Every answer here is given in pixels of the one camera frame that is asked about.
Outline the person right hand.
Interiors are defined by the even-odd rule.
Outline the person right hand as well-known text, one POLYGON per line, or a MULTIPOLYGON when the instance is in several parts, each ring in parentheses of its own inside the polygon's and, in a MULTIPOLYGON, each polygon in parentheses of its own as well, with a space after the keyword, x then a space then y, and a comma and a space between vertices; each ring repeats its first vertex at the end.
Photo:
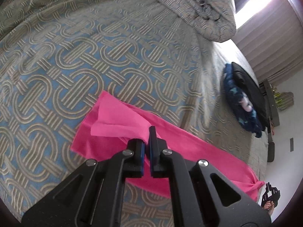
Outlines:
POLYGON ((273 214, 274 208, 275 204, 273 201, 267 201, 263 206, 263 209, 266 210, 270 216, 273 214))

